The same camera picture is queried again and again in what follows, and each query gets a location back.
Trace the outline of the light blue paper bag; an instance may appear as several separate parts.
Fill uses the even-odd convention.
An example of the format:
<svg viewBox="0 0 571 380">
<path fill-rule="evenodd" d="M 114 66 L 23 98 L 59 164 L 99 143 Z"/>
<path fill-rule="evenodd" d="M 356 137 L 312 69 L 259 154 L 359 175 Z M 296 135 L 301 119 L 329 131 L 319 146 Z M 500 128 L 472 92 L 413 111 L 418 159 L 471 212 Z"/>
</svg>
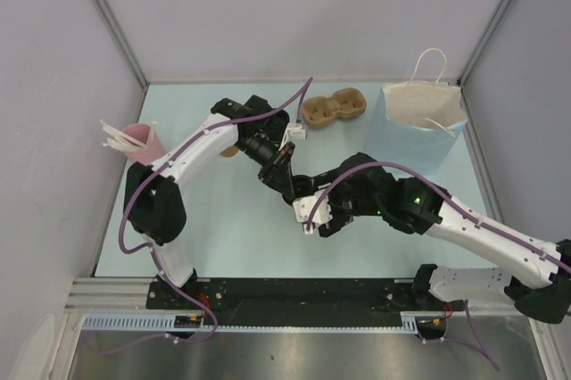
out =
<svg viewBox="0 0 571 380">
<path fill-rule="evenodd" d="M 418 70 L 427 54 L 438 53 L 443 65 L 436 78 L 408 79 L 381 88 L 363 151 L 377 161 L 406 166 L 422 175 L 435 173 L 468 123 L 461 106 L 461 89 L 441 82 L 445 53 L 428 48 L 417 59 Z"/>
</svg>

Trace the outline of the pink cup holder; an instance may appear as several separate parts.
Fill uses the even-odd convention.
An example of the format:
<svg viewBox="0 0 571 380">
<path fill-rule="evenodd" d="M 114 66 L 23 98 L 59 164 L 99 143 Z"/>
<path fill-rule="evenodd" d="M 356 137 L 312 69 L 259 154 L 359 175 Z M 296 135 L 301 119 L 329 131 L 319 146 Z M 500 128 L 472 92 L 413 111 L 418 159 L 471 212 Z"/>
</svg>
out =
<svg viewBox="0 0 571 380">
<path fill-rule="evenodd" d="M 134 123 L 122 132 L 128 136 L 129 143 L 129 148 L 124 148 L 122 152 L 130 161 L 149 165 L 167 153 L 154 125 Z"/>
</svg>

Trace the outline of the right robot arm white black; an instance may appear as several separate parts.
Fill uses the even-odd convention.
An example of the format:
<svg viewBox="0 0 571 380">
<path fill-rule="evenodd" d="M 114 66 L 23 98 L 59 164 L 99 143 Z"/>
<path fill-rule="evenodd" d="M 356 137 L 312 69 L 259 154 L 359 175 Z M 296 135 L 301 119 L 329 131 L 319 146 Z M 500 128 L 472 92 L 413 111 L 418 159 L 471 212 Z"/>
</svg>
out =
<svg viewBox="0 0 571 380">
<path fill-rule="evenodd" d="M 356 153 L 315 178 L 317 199 L 301 216 L 306 232 L 336 233 L 355 217 L 376 216 L 407 235 L 456 244 L 496 267 L 489 282 L 472 268 L 443 276 L 424 265 L 411 298 L 422 310 L 441 301 L 512 302 L 523 315 L 559 324 L 570 311 L 570 242 L 547 242 L 518 232 L 469 208 L 446 189 L 397 163 Z"/>
</svg>

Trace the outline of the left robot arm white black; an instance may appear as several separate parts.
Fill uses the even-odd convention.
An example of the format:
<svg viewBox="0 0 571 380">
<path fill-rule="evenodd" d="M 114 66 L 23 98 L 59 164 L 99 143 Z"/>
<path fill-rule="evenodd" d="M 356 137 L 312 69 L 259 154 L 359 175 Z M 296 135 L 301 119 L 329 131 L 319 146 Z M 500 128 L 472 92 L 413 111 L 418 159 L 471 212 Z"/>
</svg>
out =
<svg viewBox="0 0 571 380">
<path fill-rule="evenodd" d="M 150 165 L 136 162 L 128 168 L 121 224 L 131 225 L 145 237 L 160 273 L 170 281 L 165 295 L 176 307 L 187 308 L 197 297 L 197 287 L 189 281 L 194 266 L 184 254 L 180 238 L 187 219 L 186 184 L 211 159 L 235 147 L 260 165 L 262 184 L 292 200 L 295 145 L 284 139 L 289 122 L 285 110 L 271 108 L 257 95 L 246 103 L 224 98 L 177 148 Z"/>
</svg>

